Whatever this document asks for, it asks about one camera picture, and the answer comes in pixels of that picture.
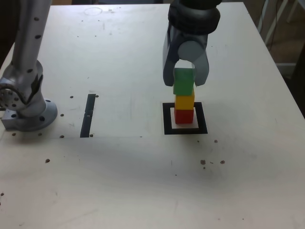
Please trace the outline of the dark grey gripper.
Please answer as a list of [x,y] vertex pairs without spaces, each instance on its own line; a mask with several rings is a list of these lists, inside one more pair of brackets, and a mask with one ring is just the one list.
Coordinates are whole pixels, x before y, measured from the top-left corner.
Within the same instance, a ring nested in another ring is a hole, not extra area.
[[188,34],[169,24],[163,45],[163,81],[166,86],[173,86],[174,67],[179,59],[192,63],[196,86],[205,84],[209,74],[207,42],[208,35]]

